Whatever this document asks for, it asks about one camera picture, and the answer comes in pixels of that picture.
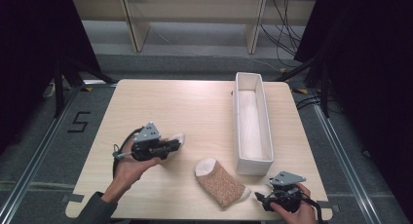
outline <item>white box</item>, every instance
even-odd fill
[[[233,101],[235,171],[266,175],[274,155],[261,75],[237,73]]]

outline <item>cable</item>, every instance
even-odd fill
[[[321,95],[316,95],[316,96],[312,96],[312,97],[308,97],[308,98],[302,99],[302,100],[300,100],[295,106],[298,107],[298,105],[300,105],[301,103],[303,103],[303,102],[306,101],[306,100],[316,99],[316,98],[320,98],[320,97],[321,97]]]
[[[163,40],[165,40],[169,45],[171,45],[171,46],[173,46],[173,44],[167,39],[167,38],[165,38],[161,33],[159,33],[157,30],[155,30],[154,29],[154,27],[151,27],[151,30],[153,30],[159,37],[161,37]],[[244,58],[244,59],[248,59],[248,60],[251,60],[251,61],[253,61],[253,62],[257,62],[257,63],[260,63],[260,64],[263,64],[263,65],[266,65],[266,66],[269,66],[269,67],[271,67],[272,69],[274,69],[274,70],[276,70],[276,71],[278,71],[278,72],[280,72],[281,73],[281,71],[278,69],[278,68],[276,68],[276,67],[274,67],[274,66],[272,66],[271,64],[269,64],[269,63],[267,63],[267,62],[264,62],[264,61],[259,61],[259,60],[257,60],[257,59],[254,59],[254,58],[250,58],[250,57],[247,57],[247,56],[219,56],[219,55],[199,55],[199,54],[195,54],[195,53],[186,53],[186,52],[179,52],[179,53],[181,53],[181,54],[188,54],[188,55],[193,55],[193,56],[211,56],[211,57],[228,57],[228,58]]]

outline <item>table top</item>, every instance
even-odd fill
[[[281,170],[305,176],[315,201],[328,201],[307,136],[286,83],[264,82],[274,147],[266,176],[238,175],[234,170],[234,81],[122,80],[114,92],[66,214],[76,217],[95,191],[112,180],[113,144],[133,130],[154,122],[163,137],[178,132],[185,144],[168,162],[147,170],[120,200],[112,217],[189,220],[276,220],[253,192],[270,194],[269,178]],[[252,190],[242,203],[222,209],[195,177],[195,164],[215,158],[234,178]],[[322,209],[324,220],[332,217]]]

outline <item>sleeve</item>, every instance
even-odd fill
[[[94,193],[86,206],[82,209],[79,216],[73,223],[81,224],[103,224],[108,223],[113,212],[118,205],[106,203],[101,199],[103,194],[100,192]]]

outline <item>black wire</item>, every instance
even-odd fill
[[[265,30],[265,28],[262,24],[261,24],[261,28],[263,29],[263,31],[267,35],[267,37],[270,39],[270,41],[273,42],[274,44],[276,44],[276,46],[277,46],[277,49],[276,49],[277,59],[279,60],[279,62],[284,66],[296,67],[296,66],[291,66],[291,65],[288,65],[288,64],[282,62],[282,60],[280,59],[280,55],[279,55],[279,47],[282,47],[286,52],[290,53],[292,56],[294,56],[294,51],[290,50],[287,46],[285,46],[283,43],[281,43],[280,40],[277,40],[273,36],[271,36],[270,33],[268,33],[267,30]]]
[[[281,13],[279,7],[277,6],[277,3],[276,3],[275,0],[273,0],[273,3],[274,3],[274,6],[275,6],[276,9],[277,9],[277,12],[279,13],[280,19],[282,20],[282,25],[285,26],[286,30],[288,31],[288,34],[287,34],[287,33],[284,33],[279,27],[276,26],[276,28],[277,28],[279,31],[281,31],[283,34],[285,34],[286,36],[288,36],[288,37],[290,38],[290,40],[300,41],[301,38],[293,31],[292,27],[291,27],[291,26],[289,25],[289,23],[288,23],[288,14],[287,14],[287,10],[288,10],[288,0],[284,0],[284,18],[282,17],[282,13]],[[290,30],[293,32],[293,34],[295,34],[295,35],[296,35],[298,38],[300,38],[300,39],[294,38],[294,37],[292,36]]]
[[[301,193],[302,195],[306,196],[306,199],[302,199],[303,202],[313,206],[316,208],[317,210],[317,219],[319,220],[319,224],[323,224],[324,221],[322,220],[322,215],[321,215],[321,207],[319,206],[319,204],[313,200],[311,200],[311,198],[309,196],[307,196],[307,194],[305,193]]]
[[[316,96],[312,96],[312,97],[308,97],[308,98],[302,99],[302,100],[300,100],[295,106],[298,107],[298,105],[300,105],[301,103],[303,103],[303,102],[306,101],[306,100],[316,99],[316,98],[320,98],[320,97],[321,97],[321,95],[316,95]]]
[[[294,40],[292,40],[291,32],[289,31],[289,23],[288,23],[288,0],[284,0],[284,22],[285,22],[285,29],[288,32],[289,42],[291,43],[292,50],[296,53],[297,45],[295,44]]]
[[[321,101],[320,100],[315,100],[315,101],[312,101],[312,102],[308,102],[308,103],[306,103],[306,104],[304,104],[304,105],[302,105],[302,106],[297,106],[297,110],[299,110],[299,109],[302,109],[302,108],[304,108],[304,107],[306,107],[306,106],[308,106],[308,105],[311,105],[311,104],[320,104],[321,103]]]
[[[271,42],[273,42],[274,44],[276,44],[277,46],[282,47],[283,50],[285,50],[286,52],[288,52],[289,54],[291,54],[292,56],[294,56],[294,51],[292,51],[289,47],[287,47],[286,45],[284,45],[283,43],[281,43],[280,41],[278,41],[276,38],[274,38],[265,28],[264,26],[261,24],[260,25],[262,30],[264,31],[264,33],[267,35],[267,37],[271,40]]]

